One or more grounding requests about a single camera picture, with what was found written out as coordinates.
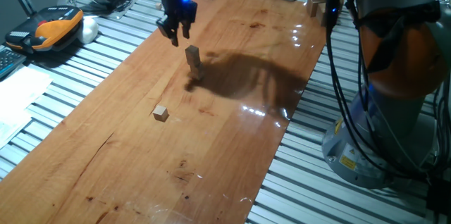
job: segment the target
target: wooden table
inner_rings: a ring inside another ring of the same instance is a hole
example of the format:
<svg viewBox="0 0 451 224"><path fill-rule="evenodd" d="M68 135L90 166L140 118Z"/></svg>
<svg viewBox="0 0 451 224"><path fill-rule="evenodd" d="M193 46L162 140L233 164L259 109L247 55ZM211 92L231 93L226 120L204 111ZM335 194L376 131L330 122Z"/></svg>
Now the wooden table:
<svg viewBox="0 0 451 224"><path fill-rule="evenodd" d="M325 31L300 2L195 1L192 39L156 31L0 182L0 223L245 221Z"/></svg>

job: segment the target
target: warning label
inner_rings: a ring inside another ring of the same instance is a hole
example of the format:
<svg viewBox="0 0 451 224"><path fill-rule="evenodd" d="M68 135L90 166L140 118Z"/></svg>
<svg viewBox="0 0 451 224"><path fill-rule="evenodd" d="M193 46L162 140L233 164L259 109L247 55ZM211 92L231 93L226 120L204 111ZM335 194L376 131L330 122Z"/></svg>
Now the warning label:
<svg viewBox="0 0 451 224"><path fill-rule="evenodd" d="M349 169L355 170L360 153L351 145L346 143L345 150L340 157L340 163Z"/></svg>
<svg viewBox="0 0 451 224"><path fill-rule="evenodd" d="M355 161L351 161L348 157L346 157L345 155L341 156L340 159L341 164L343 164L344 166L347 166L348 168L354 170L355 166L357 165Z"/></svg>

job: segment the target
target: wooden block stack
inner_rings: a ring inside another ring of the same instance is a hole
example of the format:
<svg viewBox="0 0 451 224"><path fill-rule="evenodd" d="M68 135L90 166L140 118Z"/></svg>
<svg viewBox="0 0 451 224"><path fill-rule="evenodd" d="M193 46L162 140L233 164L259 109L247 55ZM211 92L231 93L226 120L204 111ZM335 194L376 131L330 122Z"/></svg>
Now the wooden block stack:
<svg viewBox="0 0 451 224"><path fill-rule="evenodd" d="M341 9L345 0L340 0ZM307 0L307 13L310 17L316 17L321 26L326 26L326 0Z"/></svg>
<svg viewBox="0 0 451 224"><path fill-rule="evenodd" d="M200 61L199 48L190 45L185 50L186 61L191 68L191 77L196 80L204 78L204 65Z"/></svg>

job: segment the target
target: scratch on wood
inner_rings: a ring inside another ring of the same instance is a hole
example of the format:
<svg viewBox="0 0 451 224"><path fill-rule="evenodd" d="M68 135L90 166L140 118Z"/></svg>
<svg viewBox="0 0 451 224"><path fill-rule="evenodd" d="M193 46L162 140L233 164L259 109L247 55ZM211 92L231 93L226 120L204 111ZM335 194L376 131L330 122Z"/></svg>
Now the scratch on wood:
<svg viewBox="0 0 451 224"><path fill-rule="evenodd" d="M185 178L182 178L182 177L179 177L179 176L175 176L176 178L178 178L178 179L180 179L180 180L183 180L183 181L185 181L185 182L189 182L188 180L186 180Z"/></svg>
<svg viewBox="0 0 451 224"><path fill-rule="evenodd" d="M106 144L106 142L113 136L114 132L111 133L110 137L108 137L108 139L105 140L105 142L99 147L99 149L97 149L95 155L93 155L93 157L89 160L89 162L87 163L87 165L85 166L85 168L83 169L83 171L81 172L81 174L78 176L77 180L75 181L75 183L72 186L71 191L73 191L73 188L75 188L75 186L77 186L78 181L80 181L80 178L82 177L82 175L85 173L87 167L91 164L92 160L94 160L94 158L97 156L97 154L99 153L100 149ZM66 201L68 200L68 197L64 199L63 203L60 205L57 213L59 213L59 211L61 210L61 208L63 208L64 204L66 203Z"/></svg>
<svg viewBox="0 0 451 224"><path fill-rule="evenodd" d="M96 224L99 224L101 222L101 220L103 220L107 214L108 214L108 212L104 212L102 215L100 215L99 219L96 221Z"/></svg>

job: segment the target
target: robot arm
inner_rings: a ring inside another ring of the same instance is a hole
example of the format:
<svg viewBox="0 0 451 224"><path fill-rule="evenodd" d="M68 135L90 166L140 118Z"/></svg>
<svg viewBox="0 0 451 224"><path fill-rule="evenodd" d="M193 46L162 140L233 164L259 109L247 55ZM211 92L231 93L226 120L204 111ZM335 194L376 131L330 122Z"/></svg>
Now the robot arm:
<svg viewBox="0 0 451 224"><path fill-rule="evenodd" d="M156 24L163 36L169 38L174 46L178 46L177 30L182 23L183 37L190 38L191 24L195 22L197 3L191 0L161 0L165 16Z"/></svg>

